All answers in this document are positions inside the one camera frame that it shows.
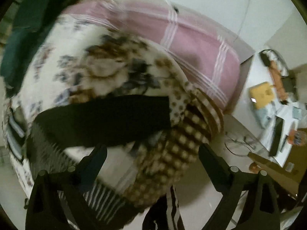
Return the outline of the black small garment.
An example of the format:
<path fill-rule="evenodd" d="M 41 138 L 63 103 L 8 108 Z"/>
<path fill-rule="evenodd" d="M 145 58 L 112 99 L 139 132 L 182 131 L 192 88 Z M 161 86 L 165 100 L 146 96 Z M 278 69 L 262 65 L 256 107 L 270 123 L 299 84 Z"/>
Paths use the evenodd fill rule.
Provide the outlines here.
<path fill-rule="evenodd" d="M 168 97 L 127 95 L 43 111 L 32 124 L 31 137 L 55 143 L 61 149 L 113 147 L 141 142 L 170 127 Z"/>

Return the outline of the cardboard box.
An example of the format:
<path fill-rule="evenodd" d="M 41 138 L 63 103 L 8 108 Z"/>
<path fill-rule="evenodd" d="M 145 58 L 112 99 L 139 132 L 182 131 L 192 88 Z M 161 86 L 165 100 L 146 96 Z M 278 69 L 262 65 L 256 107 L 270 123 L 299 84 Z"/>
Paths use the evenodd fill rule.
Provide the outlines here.
<path fill-rule="evenodd" d="M 306 145 L 292 146 L 283 167 L 252 152 L 248 157 L 292 196 L 301 199 L 306 195 Z"/>

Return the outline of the black white striped garment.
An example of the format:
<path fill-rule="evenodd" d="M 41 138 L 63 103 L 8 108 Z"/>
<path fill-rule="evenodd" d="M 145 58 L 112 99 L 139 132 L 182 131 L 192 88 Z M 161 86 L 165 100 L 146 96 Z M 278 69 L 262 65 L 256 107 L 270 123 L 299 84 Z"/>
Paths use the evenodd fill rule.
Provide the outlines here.
<path fill-rule="evenodd" d="M 61 173 L 80 162 L 65 154 L 38 124 L 32 125 L 26 140 L 26 151 L 33 180 L 41 170 L 49 174 Z M 83 193 L 83 197 L 97 220 L 114 229 L 123 228 L 141 212 L 98 178 Z"/>

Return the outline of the black remote control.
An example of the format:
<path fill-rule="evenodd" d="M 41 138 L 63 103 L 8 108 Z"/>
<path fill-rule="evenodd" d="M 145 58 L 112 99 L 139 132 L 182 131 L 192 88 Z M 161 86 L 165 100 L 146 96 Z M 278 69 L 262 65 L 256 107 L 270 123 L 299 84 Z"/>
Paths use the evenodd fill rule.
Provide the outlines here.
<path fill-rule="evenodd" d="M 269 156 L 270 157 L 275 157 L 279 148 L 279 142 L 281 140 L 281 135 L 283 132 L 283 124 L 284 124 L 284 119 L 276 116 L 275 117 L 275 127 L 274 127 L 274 134 L 273 134 L 273 140 L 271 144 L 271 148 L 269 151 Z"/>

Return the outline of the brown checked blanket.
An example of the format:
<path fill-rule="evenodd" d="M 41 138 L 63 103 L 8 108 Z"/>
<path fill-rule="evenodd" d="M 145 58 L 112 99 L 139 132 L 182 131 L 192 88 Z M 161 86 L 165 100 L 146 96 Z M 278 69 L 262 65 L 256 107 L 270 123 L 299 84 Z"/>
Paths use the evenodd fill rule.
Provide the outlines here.
<path fill-rule="evenodd" d="M 140 211 L 165 195 L 196 161 L 199 147 L 210 143 L 224 127 L 221 109 L 187 80 L 172 58 L 155 57 L 149 73 L 158 80 L 160 88 L 146 94 L 168 96 L 171 128 L 155 135 L 148 151 L 141 145 L 135 182 L 124 191 L 124 197 Z"/>

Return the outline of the yellow box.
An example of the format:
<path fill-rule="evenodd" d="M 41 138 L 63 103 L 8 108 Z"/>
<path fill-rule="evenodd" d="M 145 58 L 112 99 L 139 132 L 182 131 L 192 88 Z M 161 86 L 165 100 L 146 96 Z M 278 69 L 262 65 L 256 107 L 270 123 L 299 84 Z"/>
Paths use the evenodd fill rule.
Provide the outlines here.
<path fill-rule="evenodd" d="M 273 86 L 269 82 L 263 82 L 249 88 L 249 97 L 257 110 L 266 107 L 274 100 L 275 95 L 272 88 Z"/>

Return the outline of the white floral fleece blanket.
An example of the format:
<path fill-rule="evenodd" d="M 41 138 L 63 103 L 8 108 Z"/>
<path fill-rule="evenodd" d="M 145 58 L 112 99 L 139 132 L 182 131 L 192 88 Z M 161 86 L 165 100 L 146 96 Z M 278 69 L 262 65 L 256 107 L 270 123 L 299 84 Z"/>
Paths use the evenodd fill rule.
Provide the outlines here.
<path fill-rule="evenodd" d="M 176 125 L 190 99 L 187 83 L 179 65 L 156 43 L 63 15 L 7 103 L 31 129 L 39 113 L 57 106 L 108 95 L 166 96 L 171 125 Z"/>

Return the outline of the pink checked bed sheet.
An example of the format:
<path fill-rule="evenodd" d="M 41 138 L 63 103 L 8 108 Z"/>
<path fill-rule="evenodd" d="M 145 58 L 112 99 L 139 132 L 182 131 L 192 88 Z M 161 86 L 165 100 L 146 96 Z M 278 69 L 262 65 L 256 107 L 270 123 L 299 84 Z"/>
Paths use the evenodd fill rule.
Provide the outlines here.
<path fill-rule="evenodd" d="M 159 44 L 221 110 L 230 102 L 239 79 L 239 56 L 200 15 L 136 0 L 83 0 L 64 14 Z"/>

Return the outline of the dark green garment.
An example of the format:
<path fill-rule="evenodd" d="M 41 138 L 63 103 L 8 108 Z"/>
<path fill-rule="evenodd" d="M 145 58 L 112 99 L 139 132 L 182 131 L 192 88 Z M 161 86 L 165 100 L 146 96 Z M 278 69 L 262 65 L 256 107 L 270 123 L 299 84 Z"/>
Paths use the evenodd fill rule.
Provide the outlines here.
<path fill-rule="evenodd" d="M 57 17 L 79 0 L 24 0 L 14 18 L 4 49 L 1 77 L 6 95 L 16 95 L 30 62 L 52 29 Z"/>

